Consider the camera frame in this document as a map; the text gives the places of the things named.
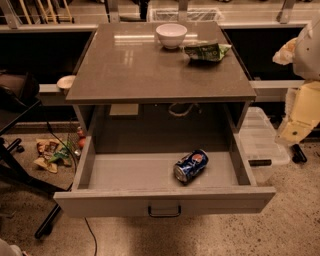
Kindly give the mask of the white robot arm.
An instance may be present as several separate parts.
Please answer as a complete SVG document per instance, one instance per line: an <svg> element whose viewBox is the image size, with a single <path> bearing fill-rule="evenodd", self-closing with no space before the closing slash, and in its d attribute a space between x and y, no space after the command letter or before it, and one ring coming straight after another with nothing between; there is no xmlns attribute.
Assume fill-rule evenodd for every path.
<svg viewBox="0 0 320 256"><path fill-rule="evenodd" d="M320 13L273 56L280 65L293 64L293 72L304 79L297 89L289 89L285 117L276 141L293 145L305 139L320 123Z"/></svg>

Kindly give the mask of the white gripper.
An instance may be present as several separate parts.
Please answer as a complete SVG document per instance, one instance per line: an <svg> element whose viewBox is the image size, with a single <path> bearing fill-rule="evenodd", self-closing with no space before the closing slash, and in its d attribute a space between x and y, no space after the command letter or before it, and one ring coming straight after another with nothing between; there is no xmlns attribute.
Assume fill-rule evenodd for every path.
<svg viewBox="0 0 320 256"><path fill-rule="evenodd" d="M288 65L293 62L296 38L285 43L272 57L274 63ZM285 118L275 141L294 145L304 140L320 122L320 82L305 81L299 88L289 88L286 95Z"/></svg>

